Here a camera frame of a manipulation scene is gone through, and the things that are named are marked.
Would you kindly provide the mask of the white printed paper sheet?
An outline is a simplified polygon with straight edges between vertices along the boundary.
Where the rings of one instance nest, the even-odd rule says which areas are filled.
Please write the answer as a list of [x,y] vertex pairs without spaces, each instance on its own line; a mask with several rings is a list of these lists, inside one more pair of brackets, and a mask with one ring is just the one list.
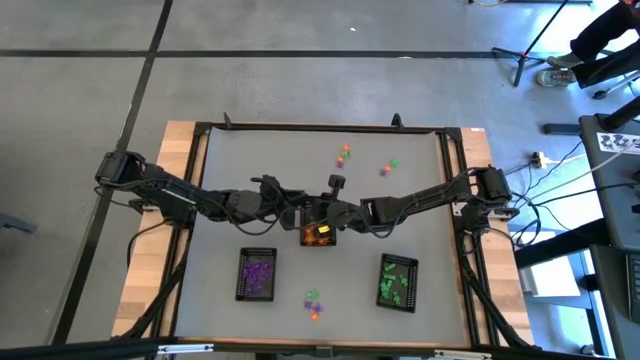
[[596,133],[596,143],[602,152],[640,155],[640,136],[620,133]]

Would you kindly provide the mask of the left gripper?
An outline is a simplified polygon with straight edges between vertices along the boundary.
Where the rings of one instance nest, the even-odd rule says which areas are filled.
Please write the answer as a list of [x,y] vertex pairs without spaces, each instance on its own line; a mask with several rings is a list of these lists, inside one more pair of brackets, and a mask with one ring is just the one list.
[[295,212],[305,202],[305,191],[283,188],[279,181],[270,175],[253,177],[251,181],[259,185],[261,197],[257,218],[269,223],[278,221],[286,230],[293,230]]

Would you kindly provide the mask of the black stand post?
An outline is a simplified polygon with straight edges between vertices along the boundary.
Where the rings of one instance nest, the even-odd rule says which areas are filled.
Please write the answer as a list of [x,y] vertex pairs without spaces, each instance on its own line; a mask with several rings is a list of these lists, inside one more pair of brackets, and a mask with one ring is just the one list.
[[634,98],[615,112],[604,115],[599,119],[602,129],[613,132],[623,128],[627,123],[632,122],[640,116],[640,96]]

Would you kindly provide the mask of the office chair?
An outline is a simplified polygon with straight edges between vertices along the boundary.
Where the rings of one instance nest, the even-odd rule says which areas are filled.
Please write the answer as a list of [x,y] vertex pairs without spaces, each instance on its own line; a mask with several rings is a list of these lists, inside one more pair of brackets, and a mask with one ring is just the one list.
[[619,81],[610,85],[608,88],[594,92],[592,98],[594,100],[603,100],[619,90],[629,89],[634,91],[634,85],[638,80],[640,80],[640,70],[626,73]]

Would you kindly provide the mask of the grey table mat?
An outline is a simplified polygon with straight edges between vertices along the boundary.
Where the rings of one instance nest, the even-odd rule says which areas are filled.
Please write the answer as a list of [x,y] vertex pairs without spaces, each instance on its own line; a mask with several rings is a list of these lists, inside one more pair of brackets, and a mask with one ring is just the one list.
[[[348,144],[344,168],[335,164]],[[394,159],[399,165],[380,175]],[[436,135],[213,130],[202,185],[207,190],[256,190],[271,175],[288,189],[326,192],[329,176],[346,178],[339,197],[401,197],[442,180]],[[183,337],[428,343],[465,345],[450,212],[439,207],[410,216],[380,239],[344,231],[333,247],[302,247],[295,231],[252,222],[241,227],[198,218],[189,249],[176,334]],[[277,249],[273,302],[235,300],[240,249]],[[414,313],[376,305],[381,255],[419,261]],[[310,290],[320,292],[310,299]],[[324,308],[316,321],[304,301]]]

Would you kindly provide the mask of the person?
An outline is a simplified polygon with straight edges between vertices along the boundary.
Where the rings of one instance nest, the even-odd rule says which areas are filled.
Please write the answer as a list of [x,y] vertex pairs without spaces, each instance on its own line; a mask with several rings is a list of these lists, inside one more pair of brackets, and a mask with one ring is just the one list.
[[[638,34],[634,43],[597,58],[612,40],[630,30]],[[550,68],[536,75],[536,82],[543,87],[576,83],[584,89],[640,70],[640,0],[618,0],[570,42],[568,54],[550,56],[546,62]]]

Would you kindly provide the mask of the black aluminium table frame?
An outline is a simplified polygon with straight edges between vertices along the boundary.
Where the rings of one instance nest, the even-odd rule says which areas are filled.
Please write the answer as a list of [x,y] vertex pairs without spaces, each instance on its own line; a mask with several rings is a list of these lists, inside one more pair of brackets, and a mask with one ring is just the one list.
[[[388,126],[350,126],[331,124],[275,124],[275,123],[233,123],[232,130],[225,129],[225,123],[210,123],[206,130],[208,139],[204,151],[204,166],[198,179],[191,179],[188,175],[176,176],[193,185],[205,189],[202,185],[204,168],[206,165],[209,137],[213,130],[223,131],[289,131],[289,132],[327,132],[327,133],[357,133],[357,134],[407,134],[427,135],[434,134],[439,141],[439,154],[442,180],[438,184],[446,183],[464,170],[475,166],[466,161],[463,137],[459,130],[452,128],[431,127],[403,127],[401,129]],[[295,212],[295,228],[286,230],[278,221],[269,223],[266,221],[252,221],[264,223],[269,227],[280,227],[286,231],[295,231],[300,239],[300,212],[303,205]],[[461,217],[452,213],[451,205],[445,207],[450,212],[452,237],[451,245],[453,261],[457,268],[457,288],[462,317],[467,330],[467,342],[465,345],[446,345],[428,343],[367,343],[345,341],[312,341],[312,340],[278,340],[278,339],[240,339],[240,338],[211,338],[211,337],[183,337],[176,334],[179,302],[182,286],[187,268],[190,244],[196,220],[205,218],[199,213],[193,214],[194,220],[188,225],[176,225],[165,220],[160,210],[153,206],[161,216],[164,224],[174,229],[184,229],[188,233],[187,244],[174,272],[165,281],[153,302],[148,306],[144,314],[135,322],[127,332],[128,338],[139,337],[146,330],[151,318],[165,304],[171,293],[176,293],[177,315],[174,321],[172,334],[158,341],[158,346],[163,344],[198,344],[211,343],[214,351],[219,352],[255,352],[262,354],[271,353],[296,353],[307,354],[315,357],[332,357],[360,352],[374,354],[388,353],[402,356],[433,356],[435,349],[450,349],[458,351],[472,351],[490,353],[493,360],[510,360],[518,357],[532,355],[536,347],[529,344],[519,336],[516,330],[508,323],[491,297],[489,283],[486,278],[486,270],[481,250],[481,238],[488,226],[467,232],[463,229]]]

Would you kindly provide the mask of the silver aluminium bar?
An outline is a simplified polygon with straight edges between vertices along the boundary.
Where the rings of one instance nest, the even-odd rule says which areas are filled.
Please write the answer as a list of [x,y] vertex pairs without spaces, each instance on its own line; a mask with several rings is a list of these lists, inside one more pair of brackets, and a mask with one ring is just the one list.
[[157,348],[157,355],[178,355],[191,353],[213,352],[215,346],[211,343],[198,344],[163,344]]
[[493,360],[490,353],[458,351],[450,349],[435,349],[433,358],[445,360]]

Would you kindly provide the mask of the black slotted plastic basket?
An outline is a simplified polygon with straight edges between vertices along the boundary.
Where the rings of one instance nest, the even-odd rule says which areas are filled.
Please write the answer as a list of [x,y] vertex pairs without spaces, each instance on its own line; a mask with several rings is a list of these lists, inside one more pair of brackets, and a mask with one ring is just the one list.
[[376,305],[414,313],[417,304],[419,261],[383,253],[381,255]]
[[[327,214],[328,205],[319,200],[307,200],[300,212],[300,239],[299,244],[302,247],[332,247],[337,245],[336,229],[328,223]],[[304,246],[302,242],[302,233],[305,228],[313,229],[314,237],[318,240],[318,246]],[[321,239],[331,235],[333,237],[332,246],[323,246]]]
[[[247,276],[244,274],[244,268],[248,264],[254,264],[256,271],[259,271],[259,265],[263,262],[269,262],[271,264],[271,272],[269,274],[263,274],[264,278],[262,280],[256,280],[256,283],[252,285],[260,287],[260,290],[256,294],[246,295],[245,290],[247,285],[245,284],[245,278]],[[275,298],[276,264],[276,248],[241,248],[235,300],[246,302],[273,302]]]

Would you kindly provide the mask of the office desk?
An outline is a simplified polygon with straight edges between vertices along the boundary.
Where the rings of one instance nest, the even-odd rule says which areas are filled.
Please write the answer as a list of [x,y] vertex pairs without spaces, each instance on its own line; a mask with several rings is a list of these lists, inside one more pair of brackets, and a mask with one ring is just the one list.
[[640,324],[629,317],[626,263],[626,256],[637,252],[600,245],[590,252],[616,358],[640,360]]
[[591,245],[610,245],[640,252],[640,155],[602,152],[596,133],[620,133],[640,136],[640,123],[634,121],[608,132],[599,125],[602,114],[579,119],[590,173],[603,213],[601,219],[564,232],[541,243],[555,256],[583,250]]

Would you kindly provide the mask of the black tripod stand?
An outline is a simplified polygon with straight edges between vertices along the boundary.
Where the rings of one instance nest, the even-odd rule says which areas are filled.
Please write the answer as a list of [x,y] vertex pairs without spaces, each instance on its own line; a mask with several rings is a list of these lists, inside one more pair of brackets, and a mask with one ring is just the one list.
[[536,62],[538,64],[541,63],[545,63],[546,60],[542,59],[540,57],[535,57],[531,55],[532,50],[534,49],[534,47],[537,45],[537,43],[539,42],[539,40],[541,39],[541,37],[545,34],[545,32],[547,31],[547,29],[550,27],[550,25],[554,22],[554,20],[557,18],[557,16],[559,15],[559,13],[565,8],[565,6],[569,3],[570,0],[562,0],[560,2],[559,7],[555,10],[555,12],[553,13],[553,15],[549,18],[549,20],[545,23],[545,25],[541,28],[541,30],[537,33],[537,35],[535,36],[535,38],[531,41],[531,43],[528,45],[528,47],[522,51],[522,52],[516,52],[516,51],[511,51],[511,50],[507,50],[504,48],[499,48],[499,47],[493,47],[491,49],[491,51],[494,54],[501,54],[501,55],[509,55],[511,56],[514,61],[517,64],[517,69],[512,81],[512,86],[514,88],[517,88],[520,84],[523,72],[524,72],[524,68],[527,62],[529,61],[533,61]]

